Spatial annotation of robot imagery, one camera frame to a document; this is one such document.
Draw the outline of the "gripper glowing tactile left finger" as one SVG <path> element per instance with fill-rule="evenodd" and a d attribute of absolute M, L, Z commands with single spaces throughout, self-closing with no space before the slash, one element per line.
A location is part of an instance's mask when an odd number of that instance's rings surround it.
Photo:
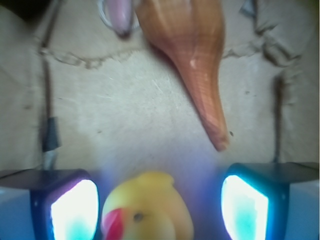
<path fill-rule="evenodd" d="M 99 192 L 83 169 L 2 170 L 2 240 L 92 240 Z"/>

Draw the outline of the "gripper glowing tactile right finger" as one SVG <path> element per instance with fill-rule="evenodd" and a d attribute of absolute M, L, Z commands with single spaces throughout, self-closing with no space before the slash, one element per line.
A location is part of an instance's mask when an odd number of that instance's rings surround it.
<path fill-rule="evenodd" d="M 232 240 L 318 240 L 320 178 L 316 162 L 234 163 L 220 206 Z"/>

